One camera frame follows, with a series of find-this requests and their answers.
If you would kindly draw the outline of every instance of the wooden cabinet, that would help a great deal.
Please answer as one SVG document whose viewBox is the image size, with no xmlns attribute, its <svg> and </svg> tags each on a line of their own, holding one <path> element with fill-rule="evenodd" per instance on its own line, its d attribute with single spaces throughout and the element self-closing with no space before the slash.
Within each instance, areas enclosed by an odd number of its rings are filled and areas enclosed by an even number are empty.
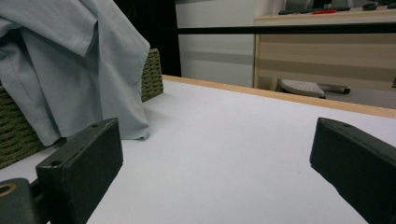
<svg viewBox="0 0 396 224">
<path fill-rule="evenodd" d="M 396 22 L 396 10 L 352 8 L 326 15 L 257 18 L 255 25 Z M 256 35 L 254 87 L 274 90 L 279 78 L 396 91 L 396 34 Z"/>
</svg>

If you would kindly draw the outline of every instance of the floor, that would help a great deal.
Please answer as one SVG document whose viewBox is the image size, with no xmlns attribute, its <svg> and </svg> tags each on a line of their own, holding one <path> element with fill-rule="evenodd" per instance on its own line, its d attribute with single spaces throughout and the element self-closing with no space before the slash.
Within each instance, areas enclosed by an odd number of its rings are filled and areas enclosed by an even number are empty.
<svg viewBox="0 0 396 224">
<path fill-rule="evenodd" d="M 396 109 L 396 91 L 351 88 L 349 94 L 343 94 L 343 89 L 324 85 L 319 86 L 325 91 L 326 98 L 330 100 Z"/>
</svg>

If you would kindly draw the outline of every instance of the white wall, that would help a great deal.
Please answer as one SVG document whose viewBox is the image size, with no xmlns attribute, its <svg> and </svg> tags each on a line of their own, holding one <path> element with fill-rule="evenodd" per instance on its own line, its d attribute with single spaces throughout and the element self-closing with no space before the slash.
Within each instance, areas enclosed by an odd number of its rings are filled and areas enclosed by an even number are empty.
<svg viewBox="0 0 396 224">
<path fill-rule="evenodd" d="M 254 25 L 255 0 L 178 0 L 179 28 Z M 183 77 L 251 87 L 254 35 L 180 35 Z"/>
</svg>

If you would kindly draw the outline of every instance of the wooden shelf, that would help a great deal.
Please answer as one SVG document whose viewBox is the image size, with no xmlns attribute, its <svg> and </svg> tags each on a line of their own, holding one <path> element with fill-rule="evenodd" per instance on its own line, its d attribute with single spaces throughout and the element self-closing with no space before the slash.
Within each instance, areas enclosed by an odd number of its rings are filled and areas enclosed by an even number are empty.
<svg viewBox="0 0 396 224">
<path fill-rule="evenodd" d="M 255 25 L 313 25 L 313 24 L 347 24 L 366 22 L 392 22 L 396 21 L 396 9 L 378 7 L 374 11 L 363 11 L 355 7 L 349 11 L 340 11 L 331 14 L 289 14 L 269 15 L 256 18 Z"/>
</svg>

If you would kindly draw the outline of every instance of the black object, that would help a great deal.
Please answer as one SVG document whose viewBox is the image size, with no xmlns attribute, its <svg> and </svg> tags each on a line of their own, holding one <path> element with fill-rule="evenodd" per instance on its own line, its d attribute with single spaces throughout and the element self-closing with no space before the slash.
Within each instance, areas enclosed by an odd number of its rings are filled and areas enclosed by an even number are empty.
<svg viewBox="0 0 396 224">
<path fill-rule="evenodd" d="M 152 49 L 161 53 L 163 74 L 181 76 L 177 34 L 166 34 L 162 28 L 177 28 L 174 0 L 114 0 L 129 17 L 136 30 L 147 39 Z"/>
<path fill-rule="evenodd" d="M 349 124 L 319 118 L 312 168 L 369 223 L 396 223 L 396 148 Z"/>
<path fill-rule="evenodd" d="M 118 120 L 97 122 L 40 162 L 30 186 L 24 179 L 0 184 L 0 223 L 86 223 L 122 162 Z"/>
<path fill-rule="evenodd" d="M 373 11 L 376 10 L 377 7 L 378 5 L 376 3 L 369 3 L 364 5 L 362 8 L 364 11 Z"/>
<path fill-rule="evenodd" d="M 29 182 L 23 178 L 0 182 L 0 211 L 2 224 L 40 223 Z"/>
</svg>

